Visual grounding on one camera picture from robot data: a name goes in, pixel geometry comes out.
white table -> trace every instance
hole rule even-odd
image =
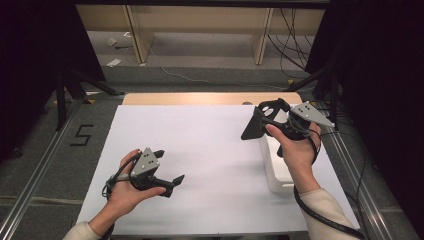
[[[165,151],[156,177],[169,181],[181,174],[186,177],[171,198],[146,200],[121,218],[114,235],[193,237],[306,231],[293,194],[269,190],[259,141],[240,139],[252,113],[251,105],[119,106],[78,221],[90,220],[102,208],[106,200],[101,189],[122,157],[132,149],[150,147]],[[314,171],[358,228],[324,147]]]

person's left hand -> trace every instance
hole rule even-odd
[[[139,152],[139,149],[129,152],[121,160],[120,166]],[[128,164],[121,173],[129,174],[133,164],[133,162]],[[160,195],[165,191],[166,189],[163,187],[155,187],[145,191],[139,191],[135,189],[129,181],[119,181],[115,184],[106,205],[88,224],[98,236],[103,236],[116,220],[130,213],[140,202]]]
[[[131,157],[138,154],[139,149],[129,152],[122,160],[120,166]],[[121,174],[129,174],[134,163],[129,163]],[[119,181],[115,184],[112,194],[109,197],[107,205],[111,205],[119,217],[130,213],[141,201],[160,195],[166,191],[163,187],[151,188],[145,191],[139,191],[134,188],[129,181]]]

vr controller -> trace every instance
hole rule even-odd
[[[175,178],[172,182],[168,182],[155,177],[155,172],[158,170],[160,163],[158,158],[164,155],[165,151],[160,150],[152,152],[150,148],[146,148],[134,156],[134,164],[130,170],[130,174],[120,174],[113,181],[114,176],[106,183],[108,193],[112,192],[112,188],[118,181],[129,181],[137,190],[143,191],[154,187],[164,187],[166,191],[160,196],[171,197],[174,187],[180,185],[184,179],[184,175]]]
[[[281,111],[287,115],[281,117]],[[272,124],[280,129],[287,138],[299,141],[309,136],[309,125],[311,122],[334,127],[334,124],[318,112],[309,102],[290,106],[281,98],[274,101],[264,101],[253,110],[253,116],[241,135],[241,139],[261,138],[265,133],[271,136],[265,126]],[[277,155],[279,157],[283,156],[281,146],[277,151]]]

white sleeve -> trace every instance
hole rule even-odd
[[[319,215],[330,219],[333,222],[353,228],[352,223],[346,218],[337,200],[326,190],[317,189],[307,193],[300,194],[302,201]],[[326,239],[326,240],[347,240],[357,239],[343,233],[337,229],[331,228],[320,221],[312,218],[302,210],[308,226],[309,236],[311,240]]]
[[[69,230],[63,240],[98,240],[100,238],[88,222],[80,222]]]

finger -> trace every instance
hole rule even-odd
[[[164,192],[166,192],[166,188],[163,187],[155,187],[141,191],[139,194],[140,201],[155,197],[157,195],[161,195]]]
[[[124,165],[128,160],[130,160],[130,158],[134,157],[135,155],[137,155],[140,152],[140,149],[134,149],[131,152],[129,152],[122,160],[121,160],[121,164],[119,165],[120,167],[122,165]],[[131,169],[131,166],[133,165],[133,163],[129,163],[127,166],[125,166],[125,168],[122,170],[122,173],[128,173]]]
[[[277,139],[282,145],[285,143],[288,143],[290,140],[284,135],[283,132],[281,132],[280,129],[278,129],[276,126],[267,124],[265,126],[266,130],[271,134],[275,139]]]
[[[314,141],[315,145],[319,147],[321,145],[321,137],[320,137],[321,128],[317,124],[312,123],[311,126],[309,126],[309,129],[311,130],[311,133],[312,133],[311,134],[312,140]]]

